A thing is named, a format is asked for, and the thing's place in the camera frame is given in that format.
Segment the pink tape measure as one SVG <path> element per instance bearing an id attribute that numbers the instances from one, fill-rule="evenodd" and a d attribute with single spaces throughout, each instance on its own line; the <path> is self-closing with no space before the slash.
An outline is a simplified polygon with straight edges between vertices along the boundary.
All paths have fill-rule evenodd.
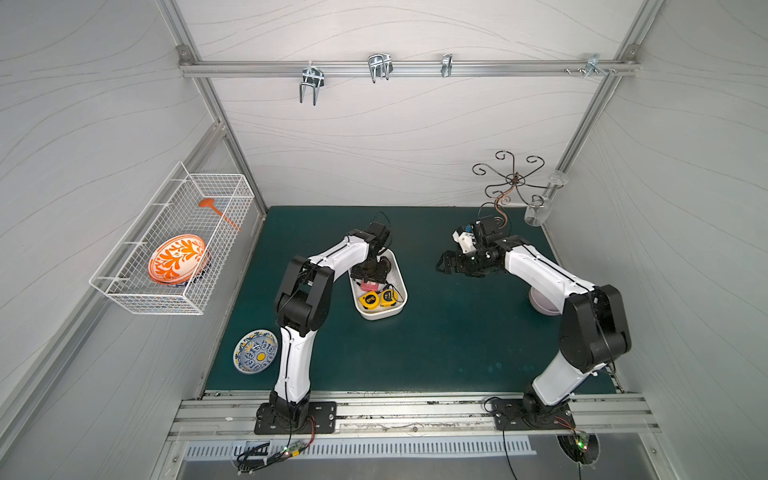
<path id="1" fill-rule="evenodd" d="M 359 283 L 359 287 L 363 292 L 378 292 L 380 290 L 380 284 L 376 282 L 362 281 Z"/>

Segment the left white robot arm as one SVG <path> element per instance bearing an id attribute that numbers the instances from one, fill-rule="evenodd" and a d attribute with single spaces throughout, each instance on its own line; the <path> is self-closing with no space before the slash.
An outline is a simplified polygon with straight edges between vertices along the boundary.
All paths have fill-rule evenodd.
<path id="1" fill-rule="evenodd" d="M 348 232 L 321 253 L 291 259 L 275 299 L 282 340 L 276 404 L 297 407 L 307 401 L 314 340 L 329 315 L 334 283 L 353 267 L 376 258 L 389 235 L 388 227 L 374 223 L 366 230 Z"/>

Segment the white storage box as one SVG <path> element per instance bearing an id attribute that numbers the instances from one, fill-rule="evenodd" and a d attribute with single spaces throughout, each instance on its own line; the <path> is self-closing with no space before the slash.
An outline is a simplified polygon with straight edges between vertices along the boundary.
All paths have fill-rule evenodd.
<path id="1" fill-rule="evenodd" d="M 368 321 L 398 315 L 409 298 L 395 254 L 386 250 L 378 257 L 378 262 L 381 261 L 386 271 L 383 281 L 349 278 L 354 306 Z"/>

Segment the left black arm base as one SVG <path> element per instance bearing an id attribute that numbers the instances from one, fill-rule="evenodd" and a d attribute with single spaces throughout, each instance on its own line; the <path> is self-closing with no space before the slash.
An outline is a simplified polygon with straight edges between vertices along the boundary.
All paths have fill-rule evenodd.
<path id="1" fill-rule="evenodd" d="M 298 403 L 288 402 L 276 391 L 262 403 L 256 413 L 256 435 L 331 434 L 336 430 L 338 404 L 332 401 L 314 402 L 306 395 Z"/>

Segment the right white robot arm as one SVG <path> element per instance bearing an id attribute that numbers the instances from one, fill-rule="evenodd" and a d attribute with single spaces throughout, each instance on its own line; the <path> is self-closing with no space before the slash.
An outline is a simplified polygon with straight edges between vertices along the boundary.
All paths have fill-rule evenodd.
<path id="1" fill-rule="evenodd" d="M 568 272 L 519 236 L 481 240 L 469 232 L 452 235 L 456 251 L 443 254 L 439 267 L 483 277 L 503 271 L 525 281 L 529 302 L 547 316 L 561 318 L 558 351 L 523 397 L 531 422 L 553 415 L 588 376 L 613 365 L 632 348 L 620 291 Z"/>

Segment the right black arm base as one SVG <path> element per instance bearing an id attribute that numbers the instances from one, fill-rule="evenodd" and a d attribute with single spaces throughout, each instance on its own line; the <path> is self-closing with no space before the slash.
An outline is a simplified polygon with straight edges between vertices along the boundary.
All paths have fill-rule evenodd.
<path id="1" fill-rule="evenodd" d="M 525 393 L 519 399 L 492 396 L 484 401 L 483 409 L 492 417 L 495 429 L 504 432 L 573 431 L 576 427 L 567 400 L 548 406 L 541 403 L 533 393 Z"/>

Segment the black yellow tape measure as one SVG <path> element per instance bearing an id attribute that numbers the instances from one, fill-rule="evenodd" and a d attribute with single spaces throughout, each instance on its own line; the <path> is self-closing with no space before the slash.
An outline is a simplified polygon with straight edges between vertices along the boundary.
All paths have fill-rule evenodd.
<path id="1" fill-rule="evenodd" d="M 386 288 L 379 293 L 380 306 L 383 308 L 389 308 L 395 306 L 400 296 L 397 290 L 393 287 Z"/>

